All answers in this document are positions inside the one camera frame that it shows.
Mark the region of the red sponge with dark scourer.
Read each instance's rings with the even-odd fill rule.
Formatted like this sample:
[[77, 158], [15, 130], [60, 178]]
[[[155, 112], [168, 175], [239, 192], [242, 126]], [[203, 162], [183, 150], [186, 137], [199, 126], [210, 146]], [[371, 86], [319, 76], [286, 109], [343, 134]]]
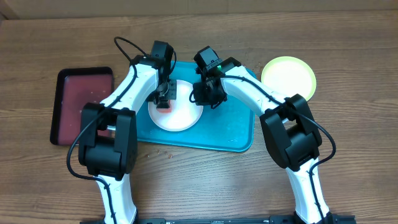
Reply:
[[171, 113], [172, 112], [172, 107], [168, 104], [166, 105], [158, 105], [156, 107], [156, 110], [160, 113]]

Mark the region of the white plate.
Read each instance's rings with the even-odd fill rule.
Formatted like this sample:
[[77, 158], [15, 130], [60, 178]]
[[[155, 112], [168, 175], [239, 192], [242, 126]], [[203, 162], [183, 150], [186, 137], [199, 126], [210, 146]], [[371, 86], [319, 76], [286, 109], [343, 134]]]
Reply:
[[184, 131], [192, 127], [201, 117], [203, 106], [189, 101], [193, 85], [184, 80], [177, 80], [177, 99], [171, 101], [172, 112], [160, 113], [153, 102], [148, 102], [151, 120], [166, 131]]

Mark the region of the green plate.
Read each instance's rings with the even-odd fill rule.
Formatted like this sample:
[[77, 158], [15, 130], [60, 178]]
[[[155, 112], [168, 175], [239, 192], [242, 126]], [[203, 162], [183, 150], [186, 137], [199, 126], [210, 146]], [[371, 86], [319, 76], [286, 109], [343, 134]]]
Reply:
[[299, 94], [307, 101], [317, 88], [317, 79], [311, 67], [291, 56], [277, 57], [268, 62], [262, 70], [261, 82], [287, 96]]

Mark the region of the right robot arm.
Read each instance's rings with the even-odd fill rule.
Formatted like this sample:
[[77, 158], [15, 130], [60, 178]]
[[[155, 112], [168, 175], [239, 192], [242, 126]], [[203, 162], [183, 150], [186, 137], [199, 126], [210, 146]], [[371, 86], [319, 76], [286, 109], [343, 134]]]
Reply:
[[209, 46], [194, 56], [200, 82], [194, 83], [190, 101], [216, 108], [233, 96], [256, 113], [266, 149], [286, 170], [295, 197], [298, 223], [332, 223], [318, 176], [323, 128], [314, 121], [304, 97], [284, 96], [250, 75], [235, 58], [222, 60]]

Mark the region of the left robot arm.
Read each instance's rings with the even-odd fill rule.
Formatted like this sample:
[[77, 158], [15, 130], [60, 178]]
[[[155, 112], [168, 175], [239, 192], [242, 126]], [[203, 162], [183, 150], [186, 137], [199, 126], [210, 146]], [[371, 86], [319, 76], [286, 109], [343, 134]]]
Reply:
[[171, 45], [156, 40], [149, 54], [129, 58], [129, 72], [112, 94], [100, 103], [87, 103], [80, 133], [71, 145], [86, 167], [85, 180], [100, 189], [105, 216], [102, 223], [137, 223], [130, 177], [137, 157], [136, 114], [146, 101], [169, 109], [176, 85], [169, 76], [177, 62]]

